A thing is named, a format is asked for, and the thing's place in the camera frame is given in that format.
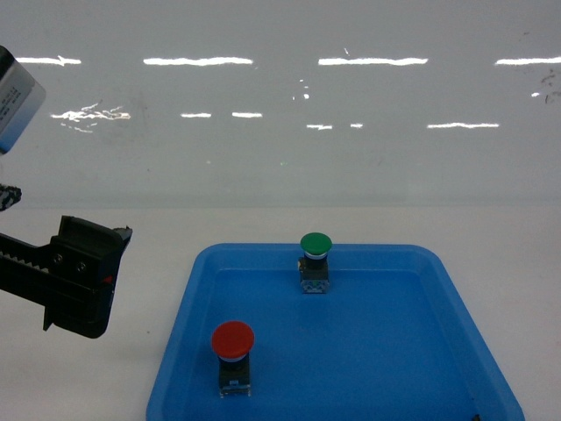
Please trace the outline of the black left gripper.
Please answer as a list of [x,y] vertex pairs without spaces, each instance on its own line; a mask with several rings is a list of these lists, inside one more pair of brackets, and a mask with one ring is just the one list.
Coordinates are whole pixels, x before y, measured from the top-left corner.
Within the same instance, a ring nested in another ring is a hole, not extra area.
[[1,236],[1,290],[45,308],[51,325],[83,337],[105,334],[120,262],[132,228],[108,228],[63,216],[44,246]]

